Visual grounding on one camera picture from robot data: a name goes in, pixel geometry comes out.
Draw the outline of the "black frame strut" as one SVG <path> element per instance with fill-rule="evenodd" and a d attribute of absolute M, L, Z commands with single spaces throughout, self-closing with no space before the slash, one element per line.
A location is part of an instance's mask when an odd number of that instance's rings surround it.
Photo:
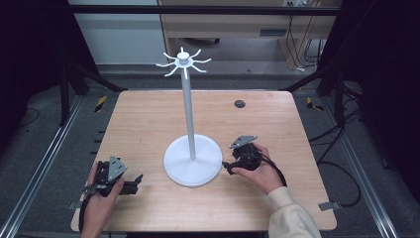
<path fill-rule="evenodd" d="M 300 87 L 320 79 L 316 92 L 320 96 L 328 95 L 332 90 L 335 90 L 334 99 L 334 118 L 339 126 L 343 127 L 345 124 L 343 96 L 344 96 L 344 77 L 343 73 L 338 66 L 327 64 L 318 67 L 313 73 L 304 77 L 303 79 L 283 88 L 283 91 L 293 92 Z"/>
<path fill-rule="evenodd" d="M 69 90 L 71 86 L 77 95 L 86 95 L 89 87 L 85 82 L 85 78 L 90 78 L 95 82 L 103 85 L 114 92 L 125 91 L 124 87 L 120 87 L 102 76 L 98 72 L 89 70 L 80 64 L 64 65 L 59 72 L 59 88 L 61 102 L 61 119 L 60 125 L 64 125 L 70 117 Z"/>

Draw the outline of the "person's left hand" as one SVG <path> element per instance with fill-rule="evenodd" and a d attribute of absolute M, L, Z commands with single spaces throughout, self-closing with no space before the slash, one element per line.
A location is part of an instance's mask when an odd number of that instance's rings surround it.
<path fill-rule="evenodd" d="M 96 213 L 97 211 L 101 211 L 107 213 L 112 211 L 116 199 L 124 186 L 124 181 L 124 178 L 120 177 L 114 184 L 109 195 L 106 197 L 99 193 L 92 194 L 87 203 L 86 212 Z"/>

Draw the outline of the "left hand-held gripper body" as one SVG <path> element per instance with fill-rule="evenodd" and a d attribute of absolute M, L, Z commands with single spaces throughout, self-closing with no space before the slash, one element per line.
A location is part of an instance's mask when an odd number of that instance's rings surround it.
<path fill-rule="evenodd" d="M 127 167 L 116 156 L 111 156 L 109 161 L 97 163 L 97 170 L 94 174 L 92 184 L 83 189 L 84 194 L 99 192 L 107 197 L 116 181 L 124 174 Z"/>

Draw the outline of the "black curtain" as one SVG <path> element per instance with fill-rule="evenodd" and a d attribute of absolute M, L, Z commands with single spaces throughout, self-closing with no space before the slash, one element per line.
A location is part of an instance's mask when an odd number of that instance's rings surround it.
<path fill-rule="evenodd" d="M 363 90 L 372 136 L 420 201 L 420 0 L 343 0 L 322 56 Z"/>
<path fill-rule="evenodd" d="M 98 71 L 68 0 L 0 0 L 0 152 L 34 94 L 58 85 L 66 61 Z"/>

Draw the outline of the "white hook stand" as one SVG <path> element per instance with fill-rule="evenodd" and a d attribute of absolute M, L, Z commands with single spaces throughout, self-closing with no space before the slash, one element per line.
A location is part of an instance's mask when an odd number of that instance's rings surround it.
<path fill-rule="evenodd" d="M 198 50 L 191 55 L 184 48 L 180 48 L 180 52 L 175 57 L 164 53 L 171 60 L 170 63 L 157 65 L 159 67 L 172 66 L 171 72 L 165 77 L 173 75 L 177 70 L 181 71 L 187 134 L 177 138 L 167 147 L 163 156 L 163 167 L 174 182 L 186 187 L 202 186 L 214 179 L 221 170 L 223 159 L 222 151 L 213 139 L 194 132 L 189 71 L 193 68 L 205 73 L 205 70 L 200 69 L 196 64 L 210 61 L 210 59 L 197 60 L 196 57 L 200 53 L 201 51 Z"/>

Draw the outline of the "yellow black hazard tape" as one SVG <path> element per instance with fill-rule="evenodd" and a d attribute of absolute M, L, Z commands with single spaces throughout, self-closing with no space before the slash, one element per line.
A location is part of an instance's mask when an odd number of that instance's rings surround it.
<path fill-rule="evenodd" d="M 94 109 L 94 112 L 100 112 L 106 100 L 107 100 L 107 96 L 106 95 L 101 96 L 98 99 L 98 102 L 96 104 L 96 107 Z"/>
<path fill-rule="evenodd" d="M 315 105 L 310 97 L 306 98 L 307 108 L 311 108 L 317 111 L 324 111 L 324 107 L 320 105 Z"/>

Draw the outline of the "black horizontal frame bar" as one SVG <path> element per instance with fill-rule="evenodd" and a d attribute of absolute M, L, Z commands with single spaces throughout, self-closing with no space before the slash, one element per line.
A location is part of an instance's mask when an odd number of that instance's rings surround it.
<path fill-rule="evenodd" d="M 137 6 L 137 5 L 69 5 L 72 13 L 86 14 L 188 14 L 188 15 L 278 15 L 338 16 L 341 8 L 248 7 L 248 6 Z"/>

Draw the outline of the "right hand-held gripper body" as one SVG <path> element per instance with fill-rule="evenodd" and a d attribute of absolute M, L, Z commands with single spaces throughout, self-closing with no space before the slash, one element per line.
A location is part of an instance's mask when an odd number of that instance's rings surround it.
<path fill-rule="evenodd" d="M 257 136 L 239 136 L 230 145 L 235 161 L 229 165 L 229 171 L 232 168 L 243 168 L 248 171 L 254 171 L 260 166 L 263 155 L 253 144 L 256 138 Z"/>

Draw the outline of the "aluminium floor rail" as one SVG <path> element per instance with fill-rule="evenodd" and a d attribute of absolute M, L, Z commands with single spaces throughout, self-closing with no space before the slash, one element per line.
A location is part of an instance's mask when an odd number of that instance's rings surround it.
<path fill-rule="evenodd" d="M 337 109 L 334 106 L 333 100 L 330 98 L 322 98 L 322 103 L 330 121 L 334 126 L 341 125 L 342 133 L 338 138 L 338 144 L 344 153 L 346 165 L 349 167 L 351 176 L 355 179 L 356 184 L 360 188 L 359 195 L 361 200 L 367 206 L 370 216 L 381 236 L 381 238 L 400 238 L 396 228 L 391 221 L 379 195 L 374 188 L 371 179 L 368 177 L 368 172 L 364 169 L 355 147 L 352 145 L 349 136 L 346 134 L 346 125 L 351 124 L 354 120 L 361 116 L 359 109 L 344 111 L 344 121 L 340 122 L 336 115 Z"/>
<path fill-rule="evenodd" d="M 74 118 L 76 117 L 80 106 L 84 100 L 83 96 L 76 95 L 70 107 L 69 115 L 60 125 L 50 142 L 46 152 L 44 153 L 37 169 L 33 173 L 31 179 L 27 183 L 20 199 L 15 205 L 12 213 L 0 228 L 0 238 L 14 238 L 17 234 L 28 210 L 30 209 L 45 177 L 56 158 L 56 155 L 71 128 Z"/>

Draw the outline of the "person's right hand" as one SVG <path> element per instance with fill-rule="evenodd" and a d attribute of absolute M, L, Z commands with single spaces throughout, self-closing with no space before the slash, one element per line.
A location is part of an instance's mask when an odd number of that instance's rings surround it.
<path fill-rule="evenodd" d="M 283 182 L 276 169 L 265 161 L 262 161 L 260 166 L 254 171 L 248 171 L 243 168 L 234 168 L 234 172 L 237 173 L 237 175 L 252 181 L 265 194 L 269 194 L 273 190 L 283 186 Z"/>

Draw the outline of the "light wooden desk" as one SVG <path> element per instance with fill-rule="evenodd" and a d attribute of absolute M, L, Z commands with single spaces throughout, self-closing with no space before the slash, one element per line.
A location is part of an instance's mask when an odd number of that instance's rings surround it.
<path fill-rule="evenodd" d="M 343 0 L 157 0 L 160 6 L 339 7 Z M 289 68 L 308 64 L 304 51 L 311 40 L 326 40 L 333 16 L 180 15 L 160 16 L 166 49 L 179 39 L 275 38 Z"/>

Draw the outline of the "white panel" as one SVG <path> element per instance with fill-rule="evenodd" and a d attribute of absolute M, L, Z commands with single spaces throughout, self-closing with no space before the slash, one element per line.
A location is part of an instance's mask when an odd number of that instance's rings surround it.
<path fill-rule="evenodd" d="M 159 14 L 75 14 L 96 64 L 164 63 Z"/>

